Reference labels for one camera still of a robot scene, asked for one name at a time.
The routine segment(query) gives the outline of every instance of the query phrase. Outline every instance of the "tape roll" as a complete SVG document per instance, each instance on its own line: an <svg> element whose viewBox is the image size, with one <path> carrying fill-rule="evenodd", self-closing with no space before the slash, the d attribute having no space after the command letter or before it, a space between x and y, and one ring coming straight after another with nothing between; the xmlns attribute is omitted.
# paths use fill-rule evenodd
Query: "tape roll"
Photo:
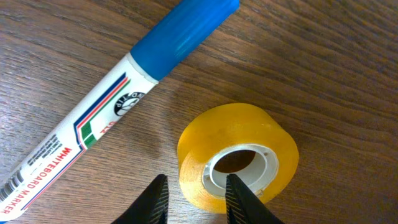
<svg viewBox="0 0 398 224"><path fill-rule="evenodd" d="M299 163L294 140L264 110L244 103L218 106L195 118L178 142L185 198L203 210L226 213L223 195L228 173L215 168L223 158L243 151L254 157L234 173L263 203L287 186ZM235 163L229 166L240 169Z"/></svg>

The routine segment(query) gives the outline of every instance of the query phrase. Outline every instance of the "blue marker cap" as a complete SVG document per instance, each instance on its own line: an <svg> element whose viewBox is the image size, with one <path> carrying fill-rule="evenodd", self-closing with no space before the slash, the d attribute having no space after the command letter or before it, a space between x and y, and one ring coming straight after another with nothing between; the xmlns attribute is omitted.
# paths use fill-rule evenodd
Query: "blue marker cap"
<svg viewBox="0 0 398 224"><path fill-rule="evenodd" d="M161 80L239 7L239 0L183 0L130 51Z"/></svg>

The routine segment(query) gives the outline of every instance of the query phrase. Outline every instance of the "barcode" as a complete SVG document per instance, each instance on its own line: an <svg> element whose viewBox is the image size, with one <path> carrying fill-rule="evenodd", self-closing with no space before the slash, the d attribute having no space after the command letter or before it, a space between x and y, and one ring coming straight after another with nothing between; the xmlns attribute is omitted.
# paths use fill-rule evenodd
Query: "barcode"
<svg viewBox="0 0 398 224"><path fill-rule="evenodd" d="M17 170L0 190L0 202L4 201L24 181L21 176L21 169Z"/></svg>

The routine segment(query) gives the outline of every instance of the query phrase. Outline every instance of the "table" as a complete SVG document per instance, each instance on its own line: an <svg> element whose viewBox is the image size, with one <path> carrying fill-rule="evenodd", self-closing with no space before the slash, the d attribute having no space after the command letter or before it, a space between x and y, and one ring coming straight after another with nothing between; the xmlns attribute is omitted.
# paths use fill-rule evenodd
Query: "table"
<svg viewBox="0 0 398 224"><path fill-rule="evenodd" d="M0 3L0 179L179 0ZM398 2L241 0L239 10L9 223L110 223L159 173L169 223L226 223L188 203L176 145L200 113L265 109L300 162L267 207L286 223L394 223Z"/></svg>

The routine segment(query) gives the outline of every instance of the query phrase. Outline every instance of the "tape roll hole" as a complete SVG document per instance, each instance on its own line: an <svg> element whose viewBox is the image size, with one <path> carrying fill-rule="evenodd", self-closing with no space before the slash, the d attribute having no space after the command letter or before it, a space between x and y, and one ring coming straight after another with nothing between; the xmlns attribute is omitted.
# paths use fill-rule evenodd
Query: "tape roll hole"
<svg viewBox="0 0 398 224"><path fill-rule="evenodd" d="M236 174L255 193L260 194L275 178L276 154L268 147L240 144L220 151L203 171L203 186L212 195L224 197L226 176Z"/></svg>

